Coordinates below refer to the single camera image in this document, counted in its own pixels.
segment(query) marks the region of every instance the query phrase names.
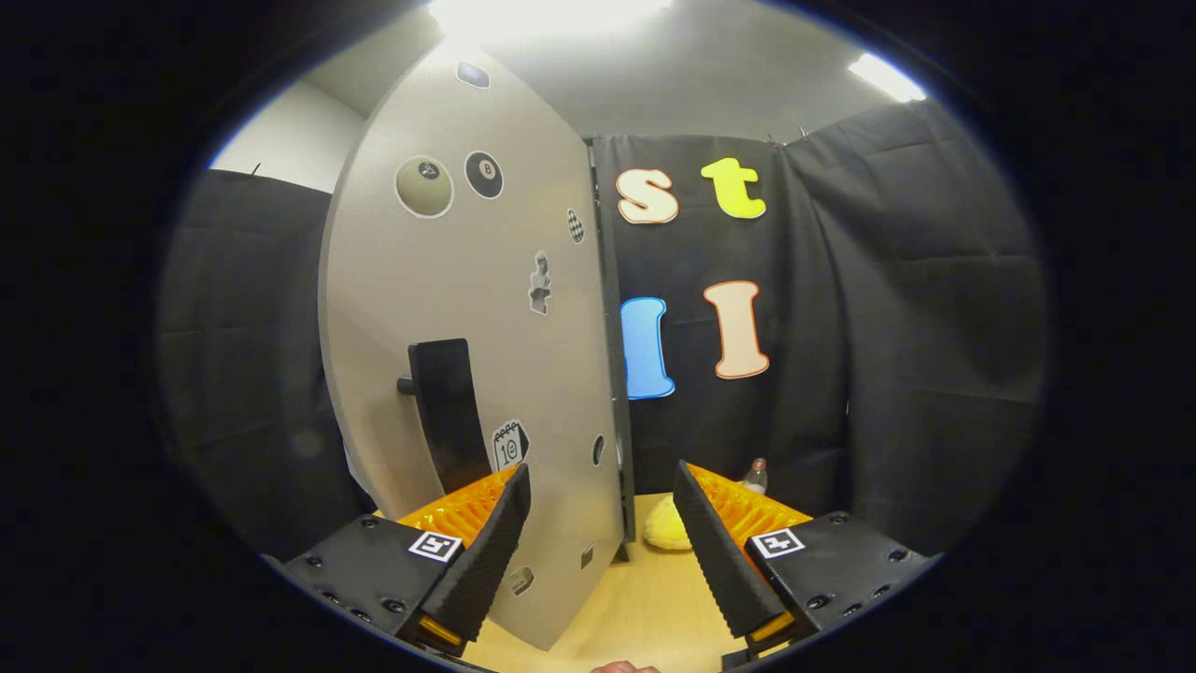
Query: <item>ceiling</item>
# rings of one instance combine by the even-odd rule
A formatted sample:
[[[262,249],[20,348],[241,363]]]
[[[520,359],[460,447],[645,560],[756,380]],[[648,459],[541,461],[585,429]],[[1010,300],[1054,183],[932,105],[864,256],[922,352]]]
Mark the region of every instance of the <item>ceiling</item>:
[[[443,37],[426,8],[334,56],[306,80],[368,116]],[[892,103],[848,72],[862,49],[749,0],[673,0],[618,31],[480,45],[579,134],[704,134],[789,141]]]

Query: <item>letter s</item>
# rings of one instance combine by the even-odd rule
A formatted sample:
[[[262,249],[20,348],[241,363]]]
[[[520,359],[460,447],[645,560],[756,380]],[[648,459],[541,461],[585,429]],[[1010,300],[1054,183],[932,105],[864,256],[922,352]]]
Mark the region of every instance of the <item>letter s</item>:
[[[664,224],[677,216],[681,203],[666,191],[672,186],[663,170],[630,169],[615,179],[615,189],[623,196],[618,214],[631,224]]]

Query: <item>door panel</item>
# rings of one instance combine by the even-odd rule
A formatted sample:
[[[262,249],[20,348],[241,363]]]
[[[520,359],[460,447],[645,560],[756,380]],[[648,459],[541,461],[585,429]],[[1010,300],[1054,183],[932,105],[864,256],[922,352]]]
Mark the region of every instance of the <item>door panel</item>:
[[[494,434],[521,423],[532,506],[508,574],[533,580],[500,587],[490,618],[542,649],[623,534],[616,452],[593,461],[616,428],[592,189],[586,146],[548,104],[489,56],[441,44],[371,115],[321,265],[337,421],[388,518],[443,495],[416,402],[396,392],[409,345],[468,342],[492,470]]]

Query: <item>yellow plush toy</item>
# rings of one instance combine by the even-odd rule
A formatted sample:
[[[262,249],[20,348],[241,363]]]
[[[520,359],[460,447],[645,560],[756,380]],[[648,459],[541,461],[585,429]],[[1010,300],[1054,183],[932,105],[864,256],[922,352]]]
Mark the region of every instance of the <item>yellow plush toy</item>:
[[[684,551],[694,549],[685,534],[685,525],[677,514],[677,506],[669,494],[648,512],[643,520],[643,540],[663,550]]]

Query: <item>black curtain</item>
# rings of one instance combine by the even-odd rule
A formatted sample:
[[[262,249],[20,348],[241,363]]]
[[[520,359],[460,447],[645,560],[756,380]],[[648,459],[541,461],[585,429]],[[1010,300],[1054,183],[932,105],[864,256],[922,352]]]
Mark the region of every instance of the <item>black curtain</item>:
[[[1030,441],[1049,347],[1030,225],[930,102],[878,108],[783,153],[842,287],[852,509],[942,551]]]
[[[374,509],[349,476],[321,360],[329,201],[207,171],[182,209],[158,299],[173,458],[256,551],[282,561]]]
[[[927,555],[958,540],[1029,442],[1048,329],[1026,219],[945,110],[886,105],[786,146],[600,137],[594,155],[621,300],[669,306],[677,390],[630,403],[636,492],[670,490],[678,459],[739,479],[763,457],[786,504],[850,509]],[[757,171],[761,218],[718,207],[700,170],[724,157]],[[633,167],[672,178],[676,219],[620,215]],[[714,374],[702,289],[724,280],[761,288],[758,377]]]
[[[846,507],[835,489],[844,454],[846,351],[841,306],[826,244],[800,192],[786,189],[786,164],[767,142],[709,136],[608,136],[594,140],[604,234],[614,238],[620,300],[659,296],[665,369],[676,391],[630,402],[637,494],[670,491],[679,459],[739,479],[768,460],[769,495],[810,514]],[[756,170],[748,184],[767,210],[757,219],[722,212],[702,166],[734,157]],[[681,203],[665,224],[629,224],[615,179],[660,169]],[[749,280],[761,351],[769,368],[724,380],[714,306],[702,290]]]

